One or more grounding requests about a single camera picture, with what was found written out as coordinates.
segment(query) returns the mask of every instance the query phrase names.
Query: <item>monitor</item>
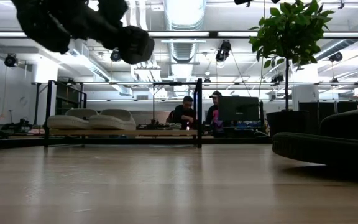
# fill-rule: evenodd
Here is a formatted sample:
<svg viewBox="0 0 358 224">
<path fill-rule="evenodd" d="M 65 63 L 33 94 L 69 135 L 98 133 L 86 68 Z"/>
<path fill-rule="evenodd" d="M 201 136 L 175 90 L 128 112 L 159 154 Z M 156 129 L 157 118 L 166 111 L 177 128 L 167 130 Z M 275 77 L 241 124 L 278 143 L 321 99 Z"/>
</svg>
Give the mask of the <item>monitor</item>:
<svg viewBox="0 0 358 224">
<path fill-rule="evenodd" d="M 257 97 L 221 96 L 218 111 L 218 119 L 221 121 L 258 121 L 260 119 Z"/>
</svg>

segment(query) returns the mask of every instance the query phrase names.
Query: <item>baseball cap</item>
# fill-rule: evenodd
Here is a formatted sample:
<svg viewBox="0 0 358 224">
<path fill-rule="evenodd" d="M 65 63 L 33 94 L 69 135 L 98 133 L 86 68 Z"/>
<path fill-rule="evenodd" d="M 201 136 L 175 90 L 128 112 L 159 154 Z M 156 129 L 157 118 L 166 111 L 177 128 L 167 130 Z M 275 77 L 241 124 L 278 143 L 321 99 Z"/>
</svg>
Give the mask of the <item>baseball cap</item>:
<svg viewBox="0 0 358 224">
<path fill-rule="evenodd" d="M 212 98 L 212 97 L 219 97 L 219 96 L 222 96 L 222 93 L 219 92 L 219 91 L 215 91 L 215 92 L 213 92 L 212 95 L 209 96 L 209 97 Z"/>
</svg>

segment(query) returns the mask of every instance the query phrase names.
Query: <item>floor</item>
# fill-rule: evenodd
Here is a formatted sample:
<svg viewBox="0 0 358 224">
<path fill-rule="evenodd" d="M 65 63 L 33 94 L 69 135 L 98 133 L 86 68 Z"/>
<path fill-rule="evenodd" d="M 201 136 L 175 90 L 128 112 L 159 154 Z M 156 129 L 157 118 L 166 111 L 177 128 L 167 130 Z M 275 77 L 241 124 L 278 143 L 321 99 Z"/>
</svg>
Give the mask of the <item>floor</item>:
<svg viewBox="0 0 358 224">
<path fill-rule="evenodd" d="M 1 223 L 358 223 L 358 174 L 271 145 L 5 149 Z"/>
</svg>

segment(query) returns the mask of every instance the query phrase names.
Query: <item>white wall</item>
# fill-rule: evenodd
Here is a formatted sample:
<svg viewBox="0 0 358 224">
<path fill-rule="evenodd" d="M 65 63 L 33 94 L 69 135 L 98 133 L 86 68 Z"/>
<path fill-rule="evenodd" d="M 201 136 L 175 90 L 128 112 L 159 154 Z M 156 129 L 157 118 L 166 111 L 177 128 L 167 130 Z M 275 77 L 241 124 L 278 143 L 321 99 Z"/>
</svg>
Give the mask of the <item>white wall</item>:
<svg viewBox="0 0 358 224">
<path fill-rule="evenodd" d="M 28 118 L 33 122 L 35 86 L 31 85 L 32 74 L 25 76 L 22 68 L 7 68 L 0 60 L 0 124 L 11 122 L 9 110 L 12 110 L 13 122 Z"/>
</svg>

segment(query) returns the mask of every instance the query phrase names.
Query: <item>person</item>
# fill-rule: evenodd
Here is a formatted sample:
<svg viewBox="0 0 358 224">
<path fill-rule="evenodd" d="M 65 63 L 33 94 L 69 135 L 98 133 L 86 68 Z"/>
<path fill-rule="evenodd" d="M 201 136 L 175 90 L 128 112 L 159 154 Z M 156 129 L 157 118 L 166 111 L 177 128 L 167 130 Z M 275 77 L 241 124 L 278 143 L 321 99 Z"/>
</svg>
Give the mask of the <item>person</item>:
<svg viewBox="0 0 358 224">
<path fill-rule="evenodd" d="M 187 127 L 188 123 L 194 123 L 195 112 L 191 108 L 193 106 L 193 99 L 191 96 L 185 96 L 183 98 L 182 105 L 175 107 L 173 111 L 172 123 L 182 124 L 182 127 Z"/>
<path fill-rule="evenodd" d="M 173 112 L 171 111 L 171 113 L 169 113 L 167 120 L 165 121 L 166 123 L 173 123 Z"/>
<path fill-rule="evenodd" d="M 206 114 L 205 124 L 210 124 L 212 126 L 212 132 L 214 137 L 220 137 L 224 135 L 223 130 L 223 122 L 218 120 L 219 113 L 218 113 L 218 105 L 219 105 L 219 97 L 222 96 L 222 93 L 219 91 L 215 91 L 212 93 L 210 98 L 212 98 L 212 102 L 214 103 L 211 106 Z"/>
</svg>

